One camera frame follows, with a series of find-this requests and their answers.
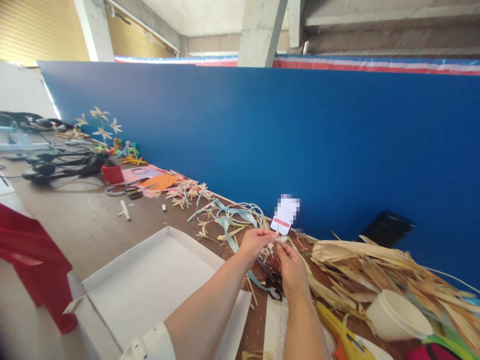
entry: finger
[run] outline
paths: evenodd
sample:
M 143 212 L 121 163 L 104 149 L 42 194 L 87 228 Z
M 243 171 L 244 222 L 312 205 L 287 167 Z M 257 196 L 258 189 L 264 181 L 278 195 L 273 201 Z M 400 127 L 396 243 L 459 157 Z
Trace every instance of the finger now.
M 275 252 L 281 263 L 290 260 L 280 241 L 275 241 Z
M 251 230 L 252 233 L 254 233 L 257 236 L 265 236 L 265 235 L 270 235 L 270 234 L 275 234 L 275 231 L 269 230 L 269 229 L 264 229 L 264 228 L 254 228 Z
M 277 241 L 277 242 L 280 243 L 279 245 L 281 246 L 285 254 L 287 254 L 287 256 L 290 259 L 295 259 L 299 257 L 299 254 L 294 250 L 293 247 L 281 241 Z
M 265 245 L 267 245 L 269 243 L 273 243 L 277 239 L 277 234 L 273 232 L 264 236 L 260 236 L 259 238 L 261 239 L 262 243 L 265 243 Z
M 277 261 L 277 259 L 274 259 L 273 257 L 270 258 L 270 264 L 273 266 L 273 268 L 279 273 L 282 273 L 282 267 L 280 263 Z

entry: red plastic chair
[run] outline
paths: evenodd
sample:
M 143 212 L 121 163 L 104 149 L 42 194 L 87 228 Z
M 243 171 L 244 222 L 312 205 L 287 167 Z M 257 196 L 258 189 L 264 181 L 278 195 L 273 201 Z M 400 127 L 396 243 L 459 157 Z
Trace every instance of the red plastic chair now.
M 63 314 L 73 300 L 67 258 L 37 220 L 0 204 L 0 258 L 11 263 L 36 307 L 45 305 L 60 333 L 78 322 Z

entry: white sleeve cuff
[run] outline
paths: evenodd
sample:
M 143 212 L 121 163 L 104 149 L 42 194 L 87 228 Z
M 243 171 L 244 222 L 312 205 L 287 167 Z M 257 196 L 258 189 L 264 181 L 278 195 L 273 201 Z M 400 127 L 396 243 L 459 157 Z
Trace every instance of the white sleeve cuff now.
M 120 360 L 177 360 L 169 331 L 162 322 L 143 337 L 133 340 Z

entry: hand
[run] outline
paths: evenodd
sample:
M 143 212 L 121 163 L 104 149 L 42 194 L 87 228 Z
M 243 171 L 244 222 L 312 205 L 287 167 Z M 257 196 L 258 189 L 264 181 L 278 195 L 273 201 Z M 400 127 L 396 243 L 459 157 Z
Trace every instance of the hand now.
M 277 238 L 275 231 L 254 228 L 247 230 L 240 244 L 237 254 L 244 254 L 249 261 L 255 261 L 260 251 L 269 243 L 273 243 Z
M 280 263 L 273 257 L 270 262 L 281 273 L 283 293 L 287 300 L 310 299 L 307 270 L 302 257 L 293 247 L 281 241 L 275 241 L 275 253 Z

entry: yellow shutter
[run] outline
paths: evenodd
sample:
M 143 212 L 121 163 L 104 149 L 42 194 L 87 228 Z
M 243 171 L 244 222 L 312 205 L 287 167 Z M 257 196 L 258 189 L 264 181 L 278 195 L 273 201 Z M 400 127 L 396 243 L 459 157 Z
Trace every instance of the yellow shutter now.
M 118 9 L 115 9 L 115 12 L 131 23 L 131 25 L 128 25 L 120 16 L 112 17 L 107 11 L 108 29 L 110 30 L 111 45 L 115 55 L 132 58 L 175 57 L 173 50 L 162 40 L 152 35 L 152 41 L 150 41 L 145 35 L 148 31 L 143 26 Z
M 0 60 L 89 61 L 74 0 L 0 0 Z

